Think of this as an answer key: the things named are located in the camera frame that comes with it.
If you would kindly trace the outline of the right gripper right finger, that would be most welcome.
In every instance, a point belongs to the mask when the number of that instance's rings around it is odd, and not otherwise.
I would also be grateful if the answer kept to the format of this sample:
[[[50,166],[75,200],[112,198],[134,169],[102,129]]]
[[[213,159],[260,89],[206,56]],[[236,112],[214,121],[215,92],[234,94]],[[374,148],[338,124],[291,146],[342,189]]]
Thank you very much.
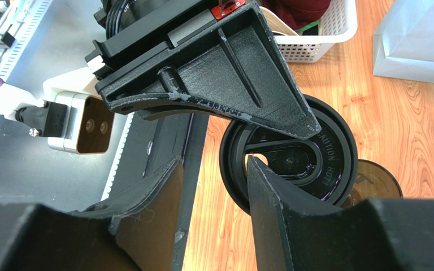
[[[259,270],[434,270],[434,199],[371,198],[348,209],[247,162]]]

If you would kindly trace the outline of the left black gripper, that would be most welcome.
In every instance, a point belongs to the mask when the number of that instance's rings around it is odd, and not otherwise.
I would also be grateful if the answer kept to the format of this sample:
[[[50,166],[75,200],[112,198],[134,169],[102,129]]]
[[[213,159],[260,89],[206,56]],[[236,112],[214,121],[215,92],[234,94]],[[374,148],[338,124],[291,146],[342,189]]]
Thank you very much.
[[[107,108],[155,120],[202,112],[299,139],[321,130],[257,3],[102,1],[85,57]]]

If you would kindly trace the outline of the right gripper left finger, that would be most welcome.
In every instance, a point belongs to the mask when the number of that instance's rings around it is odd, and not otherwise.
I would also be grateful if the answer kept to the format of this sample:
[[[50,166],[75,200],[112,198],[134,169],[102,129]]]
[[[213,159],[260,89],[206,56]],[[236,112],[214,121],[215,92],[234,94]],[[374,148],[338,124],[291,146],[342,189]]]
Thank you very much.
[[[183,181],[177,156],[84,211],[0,204],[0,270],[171,270]]]

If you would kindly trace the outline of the single black cup lid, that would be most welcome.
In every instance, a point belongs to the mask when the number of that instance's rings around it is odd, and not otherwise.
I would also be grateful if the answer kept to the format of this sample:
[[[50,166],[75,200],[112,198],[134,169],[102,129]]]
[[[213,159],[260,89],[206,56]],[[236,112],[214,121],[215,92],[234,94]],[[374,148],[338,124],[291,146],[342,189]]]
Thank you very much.
[[[308,139],[237,120],[228,125],[220,144],[220,173],[228,194],[245,213],[250,213],[246,172],[250,155],[324,202],[340,206],[350,193],[358,167],[353,133],[330,105],[310,95],[305,99],[321,126],[321,131]]]

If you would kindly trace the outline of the single dark coffee cup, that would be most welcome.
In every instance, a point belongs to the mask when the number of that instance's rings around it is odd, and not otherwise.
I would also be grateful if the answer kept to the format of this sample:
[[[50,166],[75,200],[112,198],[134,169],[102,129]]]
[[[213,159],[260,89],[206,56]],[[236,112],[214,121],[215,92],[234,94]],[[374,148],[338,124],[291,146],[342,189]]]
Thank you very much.
[[[359,159],[354,185],[341,208],[347,209],[368,198],[403,198],[396,178],[383,166]]]

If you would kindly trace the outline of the white paper bag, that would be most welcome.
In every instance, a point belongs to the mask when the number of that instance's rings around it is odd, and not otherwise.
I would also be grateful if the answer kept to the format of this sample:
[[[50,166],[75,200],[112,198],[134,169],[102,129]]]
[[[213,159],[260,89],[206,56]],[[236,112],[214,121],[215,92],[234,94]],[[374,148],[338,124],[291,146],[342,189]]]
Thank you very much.
[[[394,1],[372,47],[375,76],[434,83],[434,1]]]

